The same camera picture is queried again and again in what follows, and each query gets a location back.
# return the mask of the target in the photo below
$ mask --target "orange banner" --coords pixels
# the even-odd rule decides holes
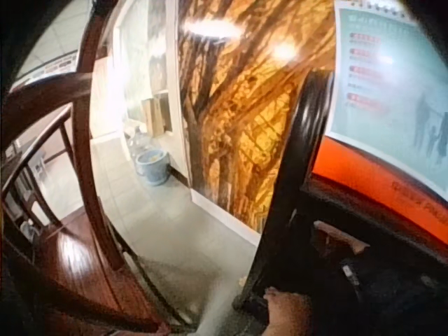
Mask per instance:
[[[448,244],[448,208],[356,151],[325,136],[313,173],[363,193]]]

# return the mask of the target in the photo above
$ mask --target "tree mural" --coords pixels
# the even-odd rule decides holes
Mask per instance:
[[[200,20],[241,35],[186,29]],[[334,67],[333,2],[181,0],[178,49],[192,187],[261,232],[302,82]]]

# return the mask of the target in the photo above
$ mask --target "tiled floor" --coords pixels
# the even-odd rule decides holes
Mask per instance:
[[[119,140],[92,145],[92,163],[107,216],[143,258],[168,301],[200,321],[195,335],[240,335],[247,319],[234,313],[231,303],[255,246],[193,204],[189,189],[175,178],[158,187],[145,186]],[[46,169],[43,192],[62,218],[83,204],[77,180],[67,155]]]

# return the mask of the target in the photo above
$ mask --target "plastic bucket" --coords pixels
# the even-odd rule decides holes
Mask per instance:
[[[137,174],[144,177],[151,186],[163,184],[169,178],[169,156],[161,149],[150,149],[138,155],[135,160]]]

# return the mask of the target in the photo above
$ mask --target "ceiling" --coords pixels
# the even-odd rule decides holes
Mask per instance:
[[[91,0],[72,0],[37,41],[17,77],[78,49],[87,25]]]

